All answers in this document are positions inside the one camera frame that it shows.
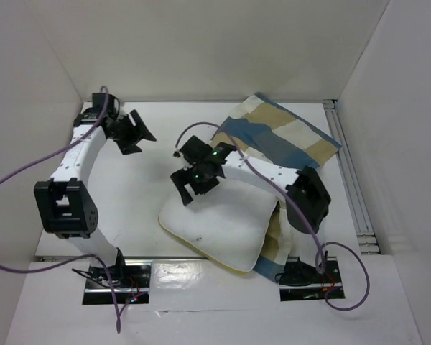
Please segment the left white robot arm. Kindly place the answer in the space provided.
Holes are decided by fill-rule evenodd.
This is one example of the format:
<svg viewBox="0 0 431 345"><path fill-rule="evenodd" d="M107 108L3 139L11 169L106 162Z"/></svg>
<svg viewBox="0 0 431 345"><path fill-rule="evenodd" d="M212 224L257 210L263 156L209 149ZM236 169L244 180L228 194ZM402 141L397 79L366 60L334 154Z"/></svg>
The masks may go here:
<svg viewBox="0 0 431 345"><path fill-rule="evenodd" d="M34 196L44 230L91 256L91 274L112 287L127 279L121 250L112 245L98 226L98 209L88 192L88 181L98 153L108 140L123 155L139 153L141 140L155 141L139 113L107 114L92 109L81 114L73 128L73 140L60 166L47 181L34 186Z"/></svg>

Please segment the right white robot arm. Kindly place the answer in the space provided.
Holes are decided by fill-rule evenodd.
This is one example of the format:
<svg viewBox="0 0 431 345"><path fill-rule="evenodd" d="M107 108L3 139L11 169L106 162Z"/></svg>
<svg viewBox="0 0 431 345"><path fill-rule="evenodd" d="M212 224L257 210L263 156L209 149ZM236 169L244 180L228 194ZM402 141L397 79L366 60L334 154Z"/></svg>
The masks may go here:
<svg viewBox="0 0 431 345"><path fill-rule="evenodd" d="M208 193L221 178L237 180L264 190L287 204L287 220L304 234L316 234L328 215L331 197L316 169L294 169L249 157L232 144L212 148L191 137L173 156L184 160L184 167L171 174L184 206L193 196Z"/></svg>

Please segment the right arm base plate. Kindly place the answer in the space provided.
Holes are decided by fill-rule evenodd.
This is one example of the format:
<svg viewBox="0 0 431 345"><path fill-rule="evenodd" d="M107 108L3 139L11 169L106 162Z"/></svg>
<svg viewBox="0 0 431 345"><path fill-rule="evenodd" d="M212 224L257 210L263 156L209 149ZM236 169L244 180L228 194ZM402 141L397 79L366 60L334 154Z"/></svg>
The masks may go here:
<svg viewBox="0 0 431 345"><path fill-rule="evenodd" d="M345 292L336 258L330 258L324 274L308 266L298 258L289 258L282 272L274 281L279 285L279 296L284 301L344 299Z"/></svg>

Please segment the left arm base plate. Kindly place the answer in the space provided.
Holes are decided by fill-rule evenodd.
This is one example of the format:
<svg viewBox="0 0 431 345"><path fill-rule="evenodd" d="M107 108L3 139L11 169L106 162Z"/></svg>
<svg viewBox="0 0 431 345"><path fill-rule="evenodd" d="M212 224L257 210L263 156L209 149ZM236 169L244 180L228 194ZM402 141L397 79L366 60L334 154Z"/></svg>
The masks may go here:
<svg viewBox="0 0 431 345"><path fill-rule="evenodd" d="M111 286L107 276L101 274L98 267L89 267L87 270L73 269L85 279L83 291L83 305L113 305ZM119 305L140 305L149 303L149 286L151 278L151 265L131 264L124 267L123 277L112 274L116 301Z"/></svg>

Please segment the blue beige checked pillowcase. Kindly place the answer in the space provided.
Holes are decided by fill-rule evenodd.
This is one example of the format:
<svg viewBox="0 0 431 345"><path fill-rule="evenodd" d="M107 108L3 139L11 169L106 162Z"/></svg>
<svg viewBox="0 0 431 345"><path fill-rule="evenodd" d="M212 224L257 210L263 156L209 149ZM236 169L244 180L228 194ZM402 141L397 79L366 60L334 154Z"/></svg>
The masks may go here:
<svg viewBox="0 0 431 345"><path fill-rule="evenodd" d="M238 105L211 138L210 145L236 140L246 155L282 167L316 170L332 158L341 144L306 119L257 93ZM292 228L287 220L288 203L279 202L271 215L265 242L254 271L275 281L284 271L288 256L315 265L312 237Z"/></svg>

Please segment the aluminium frame rail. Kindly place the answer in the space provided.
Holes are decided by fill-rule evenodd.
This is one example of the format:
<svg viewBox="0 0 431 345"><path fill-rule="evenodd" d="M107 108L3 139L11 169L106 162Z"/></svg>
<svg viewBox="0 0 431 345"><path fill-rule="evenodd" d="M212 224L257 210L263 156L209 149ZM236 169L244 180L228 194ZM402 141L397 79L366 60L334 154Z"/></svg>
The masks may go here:
<svg viewBox="0 0 431 345"><path fill-rule="evenodd" d="M338 162L361 253L363 255L381 254L379 243L374 233L369 212L358 182L349 146L338 117L336 101L325 100L323 108L331 136L341 144L341 148L337 154Z"/></svg>

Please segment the white pillow yellow edge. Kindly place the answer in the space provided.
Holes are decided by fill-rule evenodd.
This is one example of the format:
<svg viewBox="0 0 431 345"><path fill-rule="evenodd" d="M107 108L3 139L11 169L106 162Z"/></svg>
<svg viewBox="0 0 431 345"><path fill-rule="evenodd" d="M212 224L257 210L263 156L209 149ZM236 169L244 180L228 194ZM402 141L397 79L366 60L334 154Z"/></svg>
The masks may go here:
<svg viewBox="0 0 431 345"><path fill-rule="evenodd" d="M237 273L253 270L277 198L236 180L222 180L184 206L173 192L158 215L159 225L198 253Z"/></svg>

